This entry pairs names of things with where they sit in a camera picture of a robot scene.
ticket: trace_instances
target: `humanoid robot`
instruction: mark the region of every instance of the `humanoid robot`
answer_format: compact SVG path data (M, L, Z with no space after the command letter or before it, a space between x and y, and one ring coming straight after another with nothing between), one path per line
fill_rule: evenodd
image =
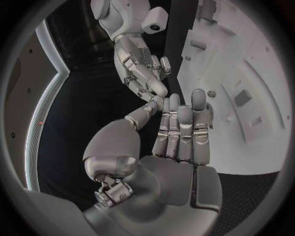
M92 0L91 8L115 43L122 82L148 103L102 128L87 146L86 173L101 184L88 221L103 235L207 234L222 193L216 170L207 166L212 112L206 94L194 90L191 107L180 105L178 94L165 98L161 80L171 71L169 61L159 62L141 37L164 30L168 14L150 10L148 0ZM137 131L159 110L153 150L140 159Z

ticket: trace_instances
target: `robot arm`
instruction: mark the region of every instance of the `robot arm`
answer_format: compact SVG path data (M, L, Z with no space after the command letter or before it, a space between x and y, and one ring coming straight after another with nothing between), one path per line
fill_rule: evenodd
M115 43L114 61L121 81L147 102L155 95L165 97L167 89L161 80L171 72L169 60L152 55L141 35L163 31L167 12L161 7L150 10L148 0L92 0L91 9Z

